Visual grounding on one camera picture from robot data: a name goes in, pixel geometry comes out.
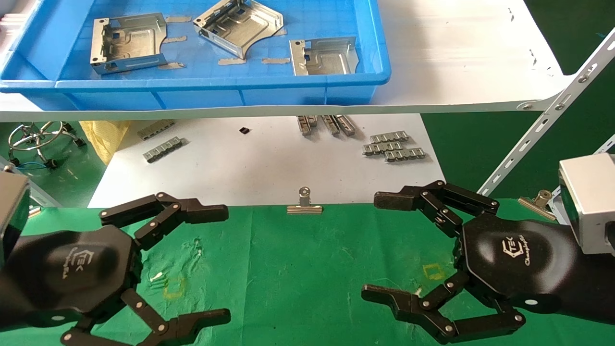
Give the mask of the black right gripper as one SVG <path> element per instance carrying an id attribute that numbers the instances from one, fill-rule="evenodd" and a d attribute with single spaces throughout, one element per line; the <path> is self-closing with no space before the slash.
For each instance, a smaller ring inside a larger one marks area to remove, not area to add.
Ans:
<path id="1" fill-rule="evenodd" d="M 387 305 L 396 320 L 418 325 L 441 345 L 515 333 L 525 317 L 514 307 L 614 322 L 613 256 L 584 254 L 565 225 L 501 219 L 495 215 L 498 201 L 443 180 L 395 193 L 378 191 L 374 206 L 419 210 L 448 237 L 460 237 L 461 269 L 468 274 L 453 274 L 423 298 L 380 285 L 365 284 L 361 290 L 363 300 Z M 463 226 L 452 210 L 479 216 Z M 439 309 L 466 285 L 496 313 L 456 321 L 442 315 Z"/>

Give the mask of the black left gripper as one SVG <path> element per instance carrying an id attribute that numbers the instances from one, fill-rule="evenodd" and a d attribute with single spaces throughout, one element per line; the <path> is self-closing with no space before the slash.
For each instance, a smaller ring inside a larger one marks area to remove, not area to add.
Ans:
<path id="1" fill-rule="evenodd" d="M 116 226 L 22 236 L 0 272 L 0 328 L 50 328 L 79 321 L 62 335 L 64 346 L 125 346 L 93 335 L 91 329 L 126 305 L 151 329 L 139 346 L 185 346 L 202 329 L 231 321 L 228 309 L 163 320 L 134 290 L 142 267 L 134 239 Z"/>

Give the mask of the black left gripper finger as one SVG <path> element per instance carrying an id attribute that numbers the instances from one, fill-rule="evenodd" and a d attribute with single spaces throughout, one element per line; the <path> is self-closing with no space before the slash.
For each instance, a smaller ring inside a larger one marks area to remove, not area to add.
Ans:
<path id="1" fill-rule="evenodd" d="M 229 218 L 229 210 L 226 205 L 204 206 L 197 198 L 178 199 L 158 192 L 102 210 L 99 218 L 103 226 L 117 228 L 147 220 L 134 233 L 134 241 L 140 250 L 150 250 L 179 225 L 223 222 Z"/>

